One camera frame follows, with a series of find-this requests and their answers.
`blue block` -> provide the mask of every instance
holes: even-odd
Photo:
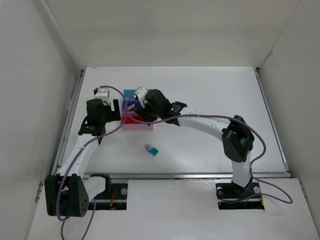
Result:
[[[152,156],[155,157],[155,156],[158,154],[158,152],[159,152],[159,151],[158,151],[157,149],[152,148],[149,153],[150,153]]]

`white table surface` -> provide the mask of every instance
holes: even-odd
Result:
[[[119,90],[159,89],[171,102],[213,115],[242,116],[266,142],[266,155],[253,165],[256,173],[285,172],[263,97],[252,67],[88,67],[76,106],[64,160],[68,158],[86,116],[93,89],[111,85]],[[121,97],[111,91],[112,98]],[[111,131],[120,122],[107,123]],[[153,157],[145,150],[159,150]],[[262,145],[256,138],[252,157]],[[166,123],[153,131],[124,131],[105,137],[86,173],[231,173],[231,161],[216,138],[194,129]]]
[[[96,211],[86,240],[319,240],[297,179],[269,179],[293,204],[264,197],[265,210],[219,210],[213,180],[131,180],[127,210]],[[263,183],[261,191],[285,199]],[[81,239],[92,212],[65,223],[66,240]],[[41,194],[28,240],[58,240],[61,222]]]

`black mount bracket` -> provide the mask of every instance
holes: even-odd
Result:
[[[246,123],[241,116],[235,115],[234,118]],[[254,147],[255,137],[251,131],[231,120],[229,126],[224,128],[222,132],[224,154],[234,162],[245,163],[249,151]]]
[[[79,135],[91,134],[92,136],[100,136],[106,133],[106,123],[120,121],[119,100],[113,100],[114,111],[111,109],[111,104],[106,104],[101,99],[91,99],[86,102],[87,116],[84,118]]]
[[[147,105],[144,108],[141,106],[135,113],[138,114],[145,122],[154,122],[157,119],[168,119],[180,115],[180,111],[186,108],[187,105],[183,102],[170,101],[158,89],[150,90],[144,97]],[[179,126],[177,119],[166,121],[167,124],[174,124]]]
[[[49,216],[56,216],[56,203],[62,176],[49,175],[44,181],[46,210]],[[68,190],[62,192],[59,211],[61,216],[83,217],[89,207],[89,197],[81,177],[68,176],[65,181]]]

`metal frame edge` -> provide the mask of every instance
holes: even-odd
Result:
[[[83,69],[47,0],[34,0],[42,19],[75,79]]]
[[[280,153],[281,153],[282,161],[286,164],[287,163],[286,156],[285,156],[284,150],[282,148],[282,145],[281,145],[281,142],[280,142],[280,139],[279,139],[279,135],[278,135],[278,132],[277,132],[277,129],[276,129],[276,125],[275,125],[274,119],[272,117],[272,114],[271,114],[271,111],[270,111],[270,108],[269,108],[269,105],[268,105],[268,102],[267,102],[267,98],[266,98],[264,89],[262,87],[262,83],[261,83],[261,80],[260,80],[260,77],[259,77],[258,70],[255,67],[253,69],[254,69],[256,80],[257,80],[259,88],[260,88],[260,92],[262,94],[262,98],[263,98],[263,102],[264,102],[266,111],[268,113],[268,116],[269,116],[269,119],[270,119],[270,122],[271,122],[272,130],[273,130],[273,133],[274,133],[275,139],[276,139],[276,143],[277,143],[278,148],[279,148]]]
[[[67,142],[68,142],[68,138],[69,138],[69,134],[70,134],[70,129],[71,129],[72,122],[74,120],[77,102],[79,99],[80,90],[82,87],[84,77],[85,77],[85,71],[82,70],[78,76],[77,81],[76,81],[72,98],[66,102],[66,104],[68,105],[68,113],[67,113],[67,117],[66,117],[65,122],[61,122],[61,124],[63,124],[64,127],[63,127],[63,131],[62,131],[61,136],[58,136],[58,138],[57,138],[57,139],[59,139],[59,141],[57,143],[58,149],[57,149],[56,154],[52,157],[52,161],[51,161],[51,165],[50,165],[50,169],[49,169],[49,174],[51,174],[51,175],[56,173],[58,164],[61,164],[64,159],[64,155],[65,155],[65,151],[66,151],[66,147],[67,147]]]

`cable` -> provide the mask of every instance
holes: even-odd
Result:
[[[267,181],[264,181],[264,180],[261,180],[257,177],[254,177],[253,176],[253,173],[252,173],[252,164],[257,161],[258,159],[260,159],[265,153],[266,153],[266,150],[267,150],[267,146],[266,146],[266,143],[265,141],[262,139],[262,137],[252,128],[250,127],[249,125],[247,125],[246,123],[238,120],[238,119],[235,119],[233,117],[229,117],[229,116],[223,116],[223,115],[205,115],[205,114],[184,114],[184,115],[178,115],[178,116],[173,116],[173,117],[169,117],[169,118],[166,118],[164,120],[159,120],[159,121],[152,121],[152,122],[146,122],[146,121],[140,121],[140,120],[137,120],[137,119],[134,119],[132,116],[129,115],[128,113],[128,105],[127,105],[127,102],[131,99],[134,98],[134,96],[130,97],[128,100],[126,100],[125,96],[122,94],[122,92],[120,92],[117,88],[113,87],[113,86],[109,86],[109,85],[103,85],[103,86],[100,86],[99,88],[110,88],[110,89],[113,89],[115,91],[117,91],[121,97],[124,99],[124,110],[125,110],[125,117],[124,117],[124,120],[122,121],[122,123],[114,130],[106,133],[106,134],[103,134],[103,135],[100,135],[100,136],[97,136],[97,137],[94,137],[92,138],[91,140],[89,140],[88,142],[86,142],[84,145],[83,145],[83,148],[80,149],[80,151],[76,154],[76,156],[74,157],[74,159],[72,160],[72,162],[70,163],[69,167],[67,168],[62,180],[61,180],[61,183],[60,183],[60,187],[59,187],[59,190],[58,190],[58,194],[57,194],[57,198],[56,198],[56,206],[55,206],[55,212],[56,212],[56,217],[58,218],[59,221],[63,222],[62,223],[62,226],[61,226],[61,237],[62,237],[62,240],[65,240],[64,236],[63,236],[63,227],[64,227],[64,224],[65,224],[65,221],[69,218],[69,217],[65,217],[65,218],[62,218],[61,215],[60,215],[60,198],[61,198],[61,194],[62,194],[62,191],[63,191],[63,188],[64,188],[64,185],[65,185],[65,182],[66,182],[66,179],[67,179],[67,176],[72,168],[72,166],[74,165],[74,163],[76,162],[76,160],[78,159],[78,157],[81,155],[81,153],[84,151],[84,149],[90,144],[92,143],[93,141],[97,140],[97,139],[101,139],[103,137],[106,137],[108,135],[111,135],[113,133],[115,133],[116,131],[118,131],[126,122],[127,120],[127,117],[129,117],[131,120],[135,121],[136,123],[140,123],[140,124],[159,124],[159,123],[163,123],[163,122],[166,122],[166,121],[169,121],[169,120],[173,120],[173,119],[178,119],[178,118],[185,118],[185,117],[201,117],[201,118],[217,118],[217,119],[227,119],[231,122],[236,122],[236,123],[239,123],[243,126],[245,126],[246,128],[248,128],[251,132],[253,132],[257,138],[261,141],[262,145],[263,145],[263,151],[262,153],[257,156],[256,158],[254,158],[251,162],[250,162],[250,174],[251,174],[251,177],[252,179],[255,179],[257,181],[260,181],[262,183],[265,183],[265,184],[268,184],[272,187],[275,187],[277,188],[278,190],[280,190],[281,192],[283,192],[288,198],[290,201],[286,201],[286,200],[283,200],[283,199],[280,199],[278,197],[275,197],[275,196],[272,196],[270,194],[267,194],[267,193],[256,193],[256,194],[253,194],[251,196],[248,196],[246,198],[243,198],[243,199],[238,199],[236,201],[231,201],[229,203],[239,203],[239,202],[242,202],[242,201],[245,201],[245,200],[248,200],[250,198],[253,198],[255,196],[268,196],[270,198],[274,198],[276,200],[279,200],[283,203],[287,203],[287,204],[292,204],[293,203],[293,200],[292,198],[289,196],[288,193],[286,193],[282,188],[270,183],[270,182],[267,182]],[[92,211],[92,216],[91,216],[91,219],[89,221],[89,224],[87,226],[87,229],[82,237],[81,240],[83,240],[89,230],[89,227],[90,227],[90,224],[92,222],[92,219],[93,219],[93,216],[94,216],[94,213],[95,213],[95,210],[96,210],[96,201],[94,201],[94,206],[93,206],[93,211]]]
[[[92,215],[91,215],[90,221],[89,221],[89,223],[88,223],[88,226],[86,227],[86,230],[85,230],[85,232],[84,232],[83,237],[81,238],[81,240],[84,240],[84,239],[85,239],[85,237],[86,237],[86,235],[87,235],[87,232],[88,232],[88,230],[89,230],[89,228],[90,228],[90,225],[91,225],[92,219],[94,218],[94,215],[95,215],[96,207],[97,207],[97,202],[96,202],[96,200],[95,200],[95,199],[93,199],[93,210],[92,210]],[[66,221],[63,221],[63,223],[62,223],[62,225],[61,225],[61,231],[60,231],[60,234],[61,234],[61,238],[62,238],[62,240],[66,240],[66,239],[65,239],[65,236],[64,236],[64,226],[65,226],[65,223],[66,223]]]
[[[267,181],[264,181],[264,180],[261,180],[260,178],[258,177],[255,177],[253,176],[253,172],[252,172],[252,164],[257,161],[258,159],[260,159],[263,155],[265,155],[266,151],[267,151],[267,146],[266,146],[266,143],[265,141],[263,140],[263,138],[252,128],[250,127],[249,125],[247,125],[246,123],[244,123],[243,121],[240,121],[238,119],[235,119],[233,117],[229,117],[229,116],[223,116],[223,115],[206,115],[206,114],[183,114],[183,115],[178,115],[178,116],[172,116],[172,117],[169,117],[169,118],[166,118],[166,119],[163,119],[163,120],[159,120],[159,121],[140,121],[140,120],[137,120],[137,119],[134,119],[132,116],[130,116],[128,114],[128,107],[125,107],[125,115],[128,116],[131,120],[135,121],[136,123],[139,123],[139,124],[159,124],[159,123],[163,123],[163,122],[167,122],[167,121],[170,121],[170,120],[173,120],[173,119],[178,119],[178,118],[186,118],[186,117],[201,117],[201,118],[216,118],[216,119],[227,119],[231,122],[236,122],[238,124],[241,124],[243,126],[245,126],[247,129],[249,129],[252,133],[254,133],[254,135],[257,136],[257,138],[261,141],[262,143],[262,146],[263,146],[263,151],[262,153],[257,156],[256,158],[254,158],[251,162],[250,162],[250,175],[252,177],[252,179],[254,180],[257,180],[257,181],[260,181],[261,183],[264,183],[264,184],[267,184],[267,185],[270,185],[278,190],[280,190],[281,192],[283,192],[288,198],[289,198],[289,201],[286,201],[286,200],[283,200],[281,198],[278,198],[276,196],[273,196],[273,195],[270,195],[270,194],[267,194],[267,193],[256,193],[256,194],[253,194],[253,195],[250,195],[248,197],[245,197],[245,198],[242,198],[242,199],[238,199],[238,200],[235,200],[235,201],[228,201],[228,203],[230,204],[235,204],[235,203],[239,203],[239,202],[242,202],[242,201],[245,201],[245,200],[248,200],[250,198],[253,198],[253,197],[256,197],[256,196],[267,196],[267,197],[270,197],[270,198],[273,198],[273,199],[276,199],[278,201],[281,201],[283,203],[286,203],[286,204],[292,204],[293,203],[293,199],[290,197],[290,195],[285,191],[283,190],[281,187],[273,184],[273,183],[270,183],[270,182],[267,182]]]
[[[120,92],[117,88],[113,87],[113,86],[108,86],[108,88],[111,88],[115,91],[117,91],[122,97],[123,99],[125,100],[125,105],[127,106],[127,101],[126,101],[126,98],[125,96],[122,94],[122,92]],[[61,225],[61,238],[62,240],[65,240],[64,238],[64,235],[63,235],[63,228],[64,228],[64,225],[65,225],[65,222],[66,220],[69,218],[69,217],[65,217],[65,218],[62,218],[61,215],[60,215],[60,198],[61,198],[61,194],[62,194],[62,191],[63,191],[63,188],[65,186],[65,182],[66,182],[66,179],[67,179],[67,176],[72,168],[72,166],[75,164],[76,160],[78,159],[78,157],[81,155],[81,153],[84,151],[84,149],[90,144],[92,143],[93,141],[97,140],[97,139],[101,139],[103,137],[106,137],[108,135],[111,135],[113,134],[114,132],[118,131],[126,122],[127,120],[127,115],[124,117],[124,120],[123,122],[114,130],[106,133],[106,134],[103,134],[103,135],[100,135],[100,136],[97,136],[97,137],[94,137],[92,138],[91,140],[89,140],[88,142],[86,142],[84,145],[83,145],[83,148],[80,149],[80,151],[76,154],[76,156],[74,157],[74,159],[72,160],[72,162],[70,163],[69,167],[67,168],[67,170],[65,171],[65,174],[61,180],[61,183],[60,183],[60,187],[59,187],[59,190],[58,190],[58,194],[57,194],[57,197],[56,197],[56,204],[55,204],[55,212],[56,212],[56,217],[58,218],[59,221],[63,222],[62,225]],[[92,222],[92,219],[94,217],[94,213],[95,213],[95,210],[96,210],[96,207],[97,207],[97,204],[96,204],[96,201],[93,200],[94,202],[94,205],[93,205],[93,210],[92,210],[92,216],[91,216],[91,219],[89,221],[89,224],[86,228],[86,231],[82,237],[81,240],[83,240],[89,230],[89,227],[90,227],[90,224]]]

